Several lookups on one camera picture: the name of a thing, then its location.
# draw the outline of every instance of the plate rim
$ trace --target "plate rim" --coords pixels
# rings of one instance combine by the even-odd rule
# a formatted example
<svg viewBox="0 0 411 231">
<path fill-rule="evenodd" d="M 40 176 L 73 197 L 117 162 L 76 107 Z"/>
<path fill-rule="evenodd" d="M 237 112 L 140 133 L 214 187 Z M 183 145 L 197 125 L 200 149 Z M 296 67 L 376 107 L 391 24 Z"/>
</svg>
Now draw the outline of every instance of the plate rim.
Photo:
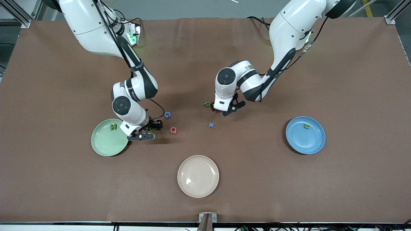
<svg viewBox="0 0 411 231">
<path fill-rule="evenodd" d="M 124 148 L 125 148 L 125 147 L 127 146 L 127 144 L 128 144 L 128 140 L 127 140 L 127 142 L 125 143 L 123 149 L 120 150 L 120 152 L 118 152 L 118 153 L 116 153 L 116 154 L 113 154 L 113 155 L 102 155 L 101 153 L 99 153 L 99 152 L 94 148 L 95 142 L 93 141 L 93 138 L 95 137 L 95 133 L 96 133 L 97 128 L 98 128 L 101 124 L 106 123 L 107 121 L 110 121 L 110 120 L 114 120 L 114 121 L 116 121 L 116 122 L 118 122 L 118 123 L 120 123 L 120 124 L 122 123 L 121 120 L 116 119 L 116 118 L 106 119 L 106 120 L 100 122 L 100 123 L 94 128 L 93 133 L 91 134 L 91 139 L 90 139 L 91 147 L 93 148 L 93 150 L 94 150 L 97 154 L 99 154 L 99 155 L 101 155 L 101 156 L 103 156 L 103 157 L 112 157 L 112 156 L 117 155 L 118 153 L 122 152 L 122 151 L 124 150 Z"/>
<path fill-rule="evenodd" d="M 305 152 L 305 153 L 304 153 L 304 152 L 298 151 L 297 149 L 295 149 L 295 147 L 293 147 L 293 146 L 291 145 L 287 131 L 289 131 L 291 122 L 293 122 L 293 120 L 297 120 L 297 119 L 299 119 L 299 118 L 308 118 L 308 119 L 311 119 L 311 120 L 313 120 L 315 123 L 317 123 L 317 125 L 320 126 L 320 128 L 321 128 L 321 131 L 320 131 L 320 132 L 322 132 L 322 133 L 324 134 L 324 142 L 323 142 L 324 144 L 322 145 L 322 147 L 321 147 L 318 151 L 312 152 L 312 153 L 311 153 L 311 152 Z M 323 126 L 322 126 L 317 120 L 315 120 L 315 119 L 313 119 L 313 118 L 311 118 L 311 117 L 309 117 L 309 116 L 304 116 L 304 115 L 302 115 L 302 116 L 297 116 L 297 117 L 291 119 L 290 122 L 288 122 L 287 127 L 286 127 L 286 129 L 285 129 L 285 136 L 286 136 L 286 139 L 287 139 L 288 144 L 289 144 L 295 151 L 297 151 L 297 152 L 299 152 L 299 153 L 301 153 L 301 154 L 304 154 L 304 155 L 312 155 L 312 154 L 315 154 L 315 153 L 321 151 L 321 150 L 324 148 L 324 146 L 325 146 L 325 144 L 326 144 L 326 139 L 327 139 L 327 138 L 326 138 L 326 132 L 325 132 Z"/>
<path fill-rule="evenodd" d="M 201 158 L 205 158 L 205 159 L 210 160 L 210 161 L 214 164 L 215 170 L 216 170 L 216 173 L 217 173 L 217 174 L 216 174 L 216 175 L 217 175 L 217 184 L 216 184 L 215 187 L 210 191 L 210 193 L 206 194 L 205 196 L 192 196 L 192 195 L 189 195 L 189 194 L 183 189 L 183 187 L 181 186 L 181 181 L 180 181 L 180 177 L 179 177 L 179 176 L 180 176 L 181 167 L 182 167 L 183 164 L 186 163 L 189 159 L 192 159 L 192 158 L 195 158 L 195 157 L 201 157 Z M 204 155 L 193 155 L 193 156 L 190 156 L 190 157 L 186 158 L 186 159 L 180 164 L 180 167 L 178 168 L 178 171 L 177 171 L 177 183 L 178 183 L 178 186 L 180 187 L 181 191 L 184 192 L 184 194 L 186 194 L 187 196 L 192 197 L 192 198 L 204 198 L 204 197 L 206 197 L 206 196 L 211 195 L 211 194 L 215 191 L 215 189 L 217 188 L 219 181 L 220 181 L 220 171 L 218 170 L 218 166 L 216 165 L 216 163 L 215 163 L 211 158 L 209 158 L 209 157 L 207 157 L 207 156 L 204 156 Z"/>
</svg>

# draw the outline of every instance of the beige plate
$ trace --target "beige plate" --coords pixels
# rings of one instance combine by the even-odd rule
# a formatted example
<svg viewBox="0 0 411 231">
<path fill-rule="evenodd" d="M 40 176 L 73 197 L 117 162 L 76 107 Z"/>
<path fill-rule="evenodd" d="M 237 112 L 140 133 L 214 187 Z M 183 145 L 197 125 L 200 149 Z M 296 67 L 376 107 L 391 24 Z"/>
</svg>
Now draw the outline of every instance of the beige plate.
<svg viewBox="0 0 411 231">
<path fill-rule="evenodd" d="M 189 157 L 178 169 L 178 185 L 185 194 L 194 198 L 210 195 L 217 187 L 218 179 L 217 165 L 206 156 Z"/>
</svg>

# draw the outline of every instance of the brown surface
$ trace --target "brown surface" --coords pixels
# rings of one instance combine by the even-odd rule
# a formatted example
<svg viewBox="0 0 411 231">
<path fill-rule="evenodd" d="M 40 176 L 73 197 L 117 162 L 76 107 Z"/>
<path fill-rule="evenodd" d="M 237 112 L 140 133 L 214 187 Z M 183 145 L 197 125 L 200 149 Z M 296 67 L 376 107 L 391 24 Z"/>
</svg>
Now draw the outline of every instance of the brown surface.
<svg viewBox="0 0 411 231">
<path fill-rule="evenodd" d="M 83 50 L 65 22 L 34 21 L 21 31 L 0 85 L 2 222 L 191 221 L 203 211 L 221 222 L 410 217 L 411 69 L 395 26 L 382 18 L 329 20 L 261 104 L 247 102 L 228 118 L 203 102 L 213 100 L 215 75 L 233 61 L 268 69 L 267 30 L 248 19 L 144 26 L 137 52 L 172 117 L 155 141 L 136 141 L 116 157 L 96 154 L 90 136 L 115 118 L 110 89 L 128 78 L 124 61 Z M 324 127 L 318 154 L 286 145 L 284 128 L 296 116 Z M 177 184 L 191 155 L 219 167 L 219 185 L 203 199 Z"/>
</svg>

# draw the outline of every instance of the white robot link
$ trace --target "white robot link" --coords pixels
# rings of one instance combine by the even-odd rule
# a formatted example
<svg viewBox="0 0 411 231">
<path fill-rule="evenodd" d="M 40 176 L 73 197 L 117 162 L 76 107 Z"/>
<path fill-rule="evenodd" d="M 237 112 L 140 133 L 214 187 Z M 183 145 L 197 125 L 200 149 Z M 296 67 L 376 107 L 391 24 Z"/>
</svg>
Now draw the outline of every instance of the white robot link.
<svg viewBox="0 0 411 231">
<path fill-rule="evenodd" d="M 347 13 L 355 2 L 356 0 L 291 0 L 270 25 L 270 42 L 274 52 L 274 62 L 270 69 L 261 77 L 251 63 L 244 60 L 221 69 L 215 78 L 215 102 L 212 109 L 223 111 L 222 115 L 228 116 L 245 106 L 244 101 L 238 102 L 237 87 L 246 100 L 261 102 L 294 58 L 296 50 L 300 50 L 308 42 L 312 26 L 321 13 L 325 13 L 328 18 L 338 18 Z"/>
<path fill-rule="evenodd" d="M 154 121 L 138 104 L 140 100 L 154 97 L 158 91 L 156 80 L 132 49 L 132 45 L 137 43 L 140 26 L 119 18 L 100 0 L 44 2 L 61 10 L 84 49 L 95 54 L 124 58 L 131 76 L 114 84 L 111 90 L 113 111 L 123 120 L 120 128 L 129 140 L 154 139 L 155 135 L 148 130 L 160 130 L 162 122 Z"/>
</svg>

